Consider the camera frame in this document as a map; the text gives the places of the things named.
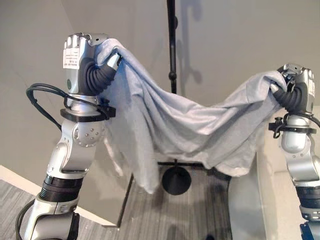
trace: gray carpet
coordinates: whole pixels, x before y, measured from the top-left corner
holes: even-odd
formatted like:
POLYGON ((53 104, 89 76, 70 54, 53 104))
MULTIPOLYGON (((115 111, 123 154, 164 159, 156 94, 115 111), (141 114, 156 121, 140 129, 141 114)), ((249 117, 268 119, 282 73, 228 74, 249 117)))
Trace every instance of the gray carpet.
MULTIPOLYGON (((207 234, 216 240, 231 240, 229 178, 200 167, 186 169, 192 178, 186 193, 169 195, 160 187, 149 195, 133 181, 120 228, 104 227, 81 217, 78 240, 204 240, 207 234)), ((1 237, 14 240, 15 218, 33 196, 4 181, 0 182, 0 191, 1 237)))

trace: gray cloth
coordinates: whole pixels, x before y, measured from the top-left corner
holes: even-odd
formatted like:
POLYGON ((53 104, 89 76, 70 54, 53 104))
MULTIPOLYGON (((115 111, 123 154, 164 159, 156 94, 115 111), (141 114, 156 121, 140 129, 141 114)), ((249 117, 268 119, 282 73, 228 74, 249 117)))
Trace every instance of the gray cloth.
POLYGON ((287 90, 279 72, 256 74, 224 102, 206 107, 162 90, 116 39, 100 45, 98 65, 112 51, 123 59, 111 86, 102 93, 116 108, 116 117, 105 122, 105 143, 117 165, 122 157, 127 161, 141 187, 153 193, 159 185, 155 151, 200 162, 207 169, 216 167, 230 176, 249 172, 264 123, 280 109, 270 83, 287 90))

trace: black pole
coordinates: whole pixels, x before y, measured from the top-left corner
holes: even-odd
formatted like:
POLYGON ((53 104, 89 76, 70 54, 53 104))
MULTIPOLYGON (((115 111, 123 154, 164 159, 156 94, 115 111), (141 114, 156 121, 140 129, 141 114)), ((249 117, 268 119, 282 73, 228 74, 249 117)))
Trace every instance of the black pole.
MULTIPOLYGON (((170 72, 171 92, 177 94, 176 73, 176 28, 178 19, 175 13, 175 0, 166 0, 169 23, 169 50, 170 50, 170 72)), ((162 186, 171 195, 184 194, 191 185, 191 177, 186 169, 178 166, 177 159, 174 166, 167 169, 162 176, 162 186)))
POLYGON ((169 23, 169 50, 170 50, 170 72, 171 92, 177 94, 177 72, 176 72, 176 28, 178 19, 176 17, 176 1, 166 0, 169 23))

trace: black bracket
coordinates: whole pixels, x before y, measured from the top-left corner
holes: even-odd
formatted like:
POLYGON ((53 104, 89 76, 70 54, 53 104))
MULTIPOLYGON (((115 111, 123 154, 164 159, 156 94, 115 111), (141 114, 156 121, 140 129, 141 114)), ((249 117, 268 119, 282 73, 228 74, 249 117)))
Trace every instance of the black bracket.
POLYGON ((60 110, 60 115, 65 119, 68 119, 75 123, 99 122, 103 120, 109 120, 110 118, 114 118, 116 116, 116 109, 109 106, 109 100, 101 98, 100 104, 98 106, 100 107, 100 109, 97 110, 98 112, 100 112, 99 115, 79 116, 72 114, 65 108, 60 110))
POLYGON ((317 130, 310 127, 290 127, 287 126, 287 121, 282 121, 282 117, 276 117, 275 122, 269 123, 269 130, 273 131, 273 138, 277 139, 280 137, 280 132, 295 132, 304 134, 316 134, 317 130))

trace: black cable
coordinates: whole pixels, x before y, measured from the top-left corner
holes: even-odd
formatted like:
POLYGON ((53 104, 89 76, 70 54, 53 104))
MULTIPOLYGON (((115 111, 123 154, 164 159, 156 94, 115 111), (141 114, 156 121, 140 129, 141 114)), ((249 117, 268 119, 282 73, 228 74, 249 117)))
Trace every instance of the black cable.
POLYGON ((47 92, 47 93, 52 93, 52 94, 56 94, 58 96, 61 96, 64 98, 63 104, 67 109, 70 109, 70 106, 68 106, 67 101, 68 99, 72 99, 78 102, 82 102, 84 104, 88 104, 90 106, 93 106, 95 108, 97 108, 97 111, 100 112, 101 114, 104 115, 105 119, 109 119, 109 115, 108 112, 100 105, 92 103, 90 101, 86 101, 80 98, 76 98, 74 96, 71 96, 69 94, 67 94, 66 92, 64 92, 63 90, 61 90, 60 88, 56 87, 56 86, 52 86, 49 84, 45 84, 45 83, 34 83, 32 84, 27 90, 26 90, 26 95, 29 98, 31 104, 43 115, 45 116, 47 119, 49 119, 52 123, 54 123, 59 130, 61 131, 61 124, 59 124, 45 109, 43 109, 39 104, 38 104, 38 100, 35 98, 34 96, 34 91, 42 91, 42 92, 47 92))
POLYGON ((290 113, 290 115, 297 115, 300 117, 307 118, 307 119, 311 120, 312 122, 314 122, 320 128, 320 121, 313 114, 309 115, 306 113, 294 112, 294 113, 290 113))
POLYGON ((15 239, 16 240, 23 240, 21 235, 20 235, 20 228, 21 228, 21 224, 22 224, 22 220, 26 214, 26 212, 28 211, 28 209, 35 203, 35 200, 33 199, 32 201, 30 201, 29 203, 27 203, 19 212, 19 214, 16 217, 15 220, 15 239))

